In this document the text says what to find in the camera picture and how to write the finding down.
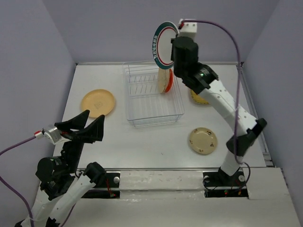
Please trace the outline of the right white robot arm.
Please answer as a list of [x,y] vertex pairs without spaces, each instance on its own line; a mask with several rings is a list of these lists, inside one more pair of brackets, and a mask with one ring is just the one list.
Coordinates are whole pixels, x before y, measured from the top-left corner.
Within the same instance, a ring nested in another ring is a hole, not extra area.
[[198,61],[198,45],[192,38],[178,36],[171,40],[171,44],[174,74],[195,94],[206,99],[234,131],[226,143],[228,152],[218,171],[219,182],[230,185],[243,164],[243,157],[264,130],[267,121],[249,114],[233,99],[215,71]]

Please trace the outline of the small cream plate with flowers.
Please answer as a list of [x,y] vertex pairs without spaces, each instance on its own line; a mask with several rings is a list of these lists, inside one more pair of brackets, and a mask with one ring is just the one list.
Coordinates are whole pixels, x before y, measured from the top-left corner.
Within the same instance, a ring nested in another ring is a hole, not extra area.
[[190,132],[188,144],[194,152],[200,155],[209,155],[216,150],[218,139],[210,129],[198,127]]

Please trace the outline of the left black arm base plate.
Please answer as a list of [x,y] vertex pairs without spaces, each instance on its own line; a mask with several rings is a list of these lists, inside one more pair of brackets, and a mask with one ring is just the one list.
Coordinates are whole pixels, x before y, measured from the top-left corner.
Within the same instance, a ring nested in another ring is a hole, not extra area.
[[89,189],[83,199],[119,199],[120,172],[107,172],[104,181]]

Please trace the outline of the white plate with green rim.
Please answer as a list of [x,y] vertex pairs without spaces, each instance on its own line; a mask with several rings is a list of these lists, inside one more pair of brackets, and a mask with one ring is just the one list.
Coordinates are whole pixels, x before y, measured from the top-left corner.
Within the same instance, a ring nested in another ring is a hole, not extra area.
[[159,68],[167,70],[173,67],[171,40],[178,34],[177,26],[170,21],[161,23],[156,29],[152,38],[151,49],[153,59]]

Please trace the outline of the cream plate with leaf pattern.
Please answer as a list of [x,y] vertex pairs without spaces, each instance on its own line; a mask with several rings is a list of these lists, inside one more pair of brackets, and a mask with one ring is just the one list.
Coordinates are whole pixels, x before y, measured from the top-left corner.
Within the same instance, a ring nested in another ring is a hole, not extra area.
[[166,86],[166,70],[159,68],[158,70],[158,91],[163,94]]

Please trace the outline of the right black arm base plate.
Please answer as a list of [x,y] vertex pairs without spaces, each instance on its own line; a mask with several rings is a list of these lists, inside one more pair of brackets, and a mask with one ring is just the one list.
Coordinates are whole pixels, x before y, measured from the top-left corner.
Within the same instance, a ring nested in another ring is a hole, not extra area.
[[219,177],[219,172],[203,172],[206,198],[248,198],[246,178],[242,171],[233,176]]

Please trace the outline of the orange round plate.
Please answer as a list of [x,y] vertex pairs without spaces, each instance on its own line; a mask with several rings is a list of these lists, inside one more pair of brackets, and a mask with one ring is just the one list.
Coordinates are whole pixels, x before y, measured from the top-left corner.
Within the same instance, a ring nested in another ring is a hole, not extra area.
[[169,90],[171,89],[172,84],[173,84],[173,78],[174,78],[174,75],[173,75],[172,69],[166,70],[166,86],[165,86],[163,93],[169,92]]

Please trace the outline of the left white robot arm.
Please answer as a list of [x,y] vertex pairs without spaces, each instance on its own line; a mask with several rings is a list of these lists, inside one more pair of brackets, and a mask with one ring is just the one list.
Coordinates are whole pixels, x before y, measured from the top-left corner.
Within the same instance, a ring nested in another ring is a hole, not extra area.
[[63,147],[59,156],[44,157],[38,162],[40,189],[29,215],[16,223],[17,227],[58,227],[86,192],[104,183],[106,171],[97,162],[89,163],[80,177],[75,176],[84,144],[102,141],[104,136],[105,116],[102,114],[87,125],[89,113],[85,110],[35,133],[54,145],[62,143]]

